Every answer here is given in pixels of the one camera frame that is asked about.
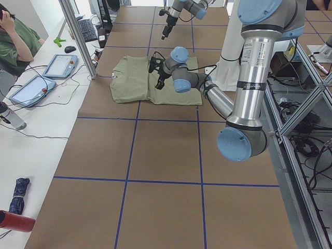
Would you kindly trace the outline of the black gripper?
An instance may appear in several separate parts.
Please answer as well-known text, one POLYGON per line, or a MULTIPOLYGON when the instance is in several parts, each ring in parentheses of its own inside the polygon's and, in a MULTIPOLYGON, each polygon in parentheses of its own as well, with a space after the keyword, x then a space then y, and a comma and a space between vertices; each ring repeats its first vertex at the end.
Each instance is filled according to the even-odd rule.
POLYGON ((156 69, 159 77, 155 88, 161 90, 164 87, 164 81, 171 77, 171 72, 165 64, 159 64, 156 69))
POLYGON ((171 33, 173 27, 176 25, 177 20, 179 18, 179 13, 178 12, 173 13, 173 14, 165 13, 165 15, 167 15, 168 17, 167 17, 167 24, 164 27, 163 32, 162 32, 163 33, 162 37, 161 37, 162 40, 165 40, 165 38, 167 38, 167 34, 171 33))

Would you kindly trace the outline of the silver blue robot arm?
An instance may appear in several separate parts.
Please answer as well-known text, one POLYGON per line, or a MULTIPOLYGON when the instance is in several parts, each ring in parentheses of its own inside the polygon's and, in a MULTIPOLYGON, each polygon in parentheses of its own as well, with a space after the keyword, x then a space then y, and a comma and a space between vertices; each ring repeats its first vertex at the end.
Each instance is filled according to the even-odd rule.
POLYGON ((274 44, 302 35, 306 5, 306 1, 234 2, 216 74, 218 81, 237 79, 234 100, 210 75, 188 69, 184 47, 175 47, 167 58, 151 57, 148 70, 159 75, 157 89, 168 78, 178 93, 198 89, 225 118, 217 146, 228 160, 245 161, 267 148, 259 117, 274 44))
POLYGON ((168 9, 161 9, 159 11, 159 16, 167 15, 167 24, 162 31, 161 39, 164 40, 169 36, 178 19, 180 18, 182 10, 188 11, 193 17, 202 20, 205 16, 208 7, 215 1, 201 0, 198 3, 192 0, 177 0, 174 1, 172 6, 168 9))

